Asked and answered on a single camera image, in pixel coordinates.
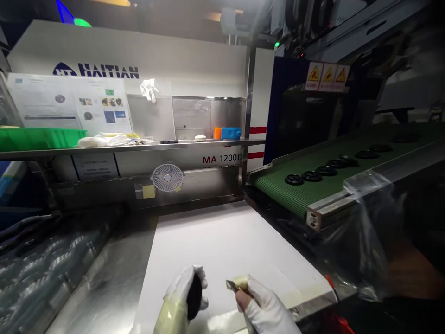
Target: haitian logo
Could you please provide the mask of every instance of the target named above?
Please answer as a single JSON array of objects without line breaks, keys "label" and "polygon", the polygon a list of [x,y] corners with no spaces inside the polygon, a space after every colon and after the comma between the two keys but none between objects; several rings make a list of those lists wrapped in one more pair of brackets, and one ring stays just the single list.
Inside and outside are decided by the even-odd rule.
[{"label": "haitian logo", "polygon": [[[87,63],[78,63],[79,73],[82,77],[116,77],[116,78],[128,78],[139,79],[139,70],[137,67],[128,67],[128,72],[125,67],[121,69],[117,65],[90,65]],[[58,63],[52,72],[58,76],[72,76],[77,77],[76,71],[74,71],[67,64],[62,62]]]}]

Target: yellow warning triangle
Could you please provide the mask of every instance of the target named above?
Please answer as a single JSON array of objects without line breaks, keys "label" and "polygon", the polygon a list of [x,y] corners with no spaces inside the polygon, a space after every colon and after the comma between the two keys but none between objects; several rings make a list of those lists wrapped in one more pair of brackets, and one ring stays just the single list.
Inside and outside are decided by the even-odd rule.
[{"label": "yellow warning triangle", "polygon": [[320,75],[318,75],[318,66],[315,66],[312,70],[311,75],[308,77],[309,81],[318,81],[320,80]]},{"label": "yellow warning triangle", "polygon": [[332,67],[330,67],[324,75],[323,81],[332,82],[333,79],[334,77],[332,76]]},{"label": "yellow warning triangle", "polygon": [[342,69],[337,79],[335,79],[335,82],[345,82],[345,81],[346,81],[346,75],[344,73],[344,69]]}]

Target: white rag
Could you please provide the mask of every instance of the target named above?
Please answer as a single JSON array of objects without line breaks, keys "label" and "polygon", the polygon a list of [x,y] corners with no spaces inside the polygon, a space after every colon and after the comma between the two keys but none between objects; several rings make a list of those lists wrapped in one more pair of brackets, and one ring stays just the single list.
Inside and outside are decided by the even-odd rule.
[{"label": "white rag", "polygon": [[78,146],[82,148],[87,147],[104,147],[104,146],[119,146],[129,143],[131,138],[126,135],[116,135],[114,137],[104,137],[96,135],[94,137],[85,137],[79,139]]}]

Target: orange block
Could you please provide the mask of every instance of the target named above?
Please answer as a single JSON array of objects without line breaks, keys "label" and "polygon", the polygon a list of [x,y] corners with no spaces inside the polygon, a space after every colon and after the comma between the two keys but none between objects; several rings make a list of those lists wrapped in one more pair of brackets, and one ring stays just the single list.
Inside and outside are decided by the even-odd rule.
[{"label": "orange block", "polygon": [[213,128],[213,139],[221,140],[221,128]]}]

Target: green light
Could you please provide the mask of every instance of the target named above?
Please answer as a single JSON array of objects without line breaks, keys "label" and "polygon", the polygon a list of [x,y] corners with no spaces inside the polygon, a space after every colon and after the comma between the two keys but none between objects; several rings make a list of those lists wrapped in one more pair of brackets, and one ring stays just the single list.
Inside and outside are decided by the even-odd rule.
[{"label": "green light", "polygon": [[86,27],[90,27],[91,28],[91,24],[88,23],[87,21],[83,20],[83,19],[75,18],[74,19],[74,24],[76,26],[86,26]]}]

